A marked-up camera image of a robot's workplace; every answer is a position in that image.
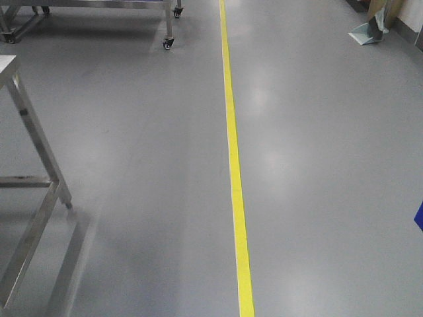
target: caster wheel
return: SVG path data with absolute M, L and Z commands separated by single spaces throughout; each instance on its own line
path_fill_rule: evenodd
M 166 38 L 163 41 L 163 47 L 165 48 L 165 50 L 167 51 L 170 50 L 170 48 L 172 47 L 173 41 L 174 41 L 174 38 Z
M 182 10 L 184 10 L 184 8 L 175 7 L 173 10 L 173 16 L 175 18 L 180 18 L 180 14 L 182 13 Z
M 15 44 L 16 43 L 16 38 L 14 34 L 4 34 L 4 37 L 6 39 L 6 43 L 8 44 Z

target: wall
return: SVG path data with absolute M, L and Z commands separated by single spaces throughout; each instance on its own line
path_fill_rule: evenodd
M 407 0 L 399 18 L 413 31 L 420 32 L 423 26 L 423 0 Z

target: stainless steel cart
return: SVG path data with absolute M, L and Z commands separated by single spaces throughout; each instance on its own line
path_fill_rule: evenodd
M 169 50 L 174 38 L 172 33 L 172 12 L 175 18 L 182 13 L 182 0 L 177 0 L 172 10 L 173 0 L 0 0 L 0 6 L 8 6 L 6 11 L 0 7 L 0 39 L 6 43 L 16 42 L 32 23 L 33 19 L 42 18 L 38 15 L 37 7 L 42 8 L 44 15 L 50 13 L 50 7 L 89 7 L 89 8 L 121 8 L 121 9 L 157 9 L 166 12 L 167 34 L 163 40 L 163 47 Z M 11 23 L 21 7 L 32 7 L 34 16 L 19 29 L 13 29 Z
M 0 88 L 4 85 L 7 86 L 48 176 L 0 177 L 0 190 L 1 188 L 47 188 L 48 190 L 41 206 L 33 214 L 0 280 L 0 317 L 10 316 L 9 308 L 17 294 L 57 199 L 60 199 L 68 209 L 72 208 L 71 194 L 17 73 L 18 66 L 16 56 L 0 55 Z

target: metal table leg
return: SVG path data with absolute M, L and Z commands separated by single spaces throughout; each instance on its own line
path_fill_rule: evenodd
M 3 9 L 0 6 L 0 29 L 1 29 L 1 39 L 6 43 L 15 43 L 14 30 L 9 28 L 8 21 L 6 18 Z
M 0 188 L 44 187 L 48 188 L 48 191 L 41 206 L 32 216 L 0 281 L 0 317 L 9 314 L 8 310 L 16 297 L 57 199 L 59 198 L 67 208 L 72 208 L 71 194 L 20 80 L 17 68 L 18 62 L 15 56 L 0 55 L 0 88 L 6 84 L 11 93 L 20 117 L 46 168 L 48 178 L 36 176 L 0 177 Z
M 163 40 L 163 47 L 165 50 L 169 50 L 174 42 L 172 34 L 172 3 L 171 0 L 165 0 L 165 12 L 166 12 L 166 38 Z
M 184 8 L 182 7 L 182 0 L 178 0 L 176 7 L 173 10 L 173 15 L 175 18 L 180 18 L 180 15 Z
M 11 5 L 6 13 L 5 13 L 5 19 L 6 19 L 6 23 L 10 24 L 12 23 L 13 19 L 16 17 L 16 15 L 18 14 L 19 10 L 21 7 L 17 6 L 17 5 Z

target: cart leg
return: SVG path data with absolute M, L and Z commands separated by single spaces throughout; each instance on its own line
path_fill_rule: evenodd
M 174 17 L 175 18 L 180 18 L 180 15 L 182 13 L 182 10 L 184 10 L 184 8 L 182 7 L 182 0 L 178 0 L 178 4 L 174 8 L 174 10 L 173 10 Z
M 172 18 L 171 18 L 171 1 L 166 1 L 166 38 L 163 40 L 163 47 L 165 50 L 169 50 L 173 45 L 173 34 L 172 34 Z
M 6 13 L 5 13 L 5 20 L 6 23 L 10 24 L 15 19 L 16 15 L 18 14 L 20 7 L 17 5 L 11 5 Z
M 9 28 L 9 25 L 7 23 L 7 19 L 5 16 L 5 13 L 3 12 L 3 9 L 0 6 L 0 35 L 2 41 L 10 44 L 15 43 L 15 34 L 14 30 Z
M 20 118 L 24 122 L 26 129 L 31 137 L 32 142 L 40 156 L 40 159 L 46 168 L 48 176 L 53 182 L 59 182 L 60 191 L 58 196 L 61 203 L 65 204 L 68 209 L 72 208 L 71 193 L 67 187 L 65 179 L 61 174 L 59 165 L 53 155 L 52 149 L 48 144 L 46 135 L 41 127 L 41 123 L 32 107 L 28 94 L 19 78 L 18 73 L 13 75 L 13 80 L 7 83 L 7 88 L 12 96 L 13 101 L 19 111 Z

